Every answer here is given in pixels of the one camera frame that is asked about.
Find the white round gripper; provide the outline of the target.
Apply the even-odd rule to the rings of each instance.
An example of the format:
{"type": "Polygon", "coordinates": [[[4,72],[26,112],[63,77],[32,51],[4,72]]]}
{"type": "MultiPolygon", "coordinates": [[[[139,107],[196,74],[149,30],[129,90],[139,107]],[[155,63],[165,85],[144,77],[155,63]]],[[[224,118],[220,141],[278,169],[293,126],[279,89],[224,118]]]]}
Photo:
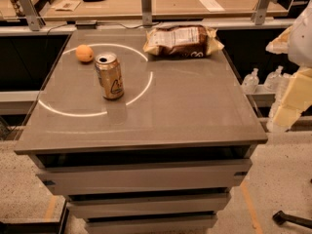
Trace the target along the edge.
{"type": "Polygon", "coordinates": [[[312,105],[312,4],[307,5],[292,27],[269,42],[265,50],[276,55],[288,53],[291,62],[304,66],[290,77],[273,117],[274,125],[288,129],[312,105]]]}

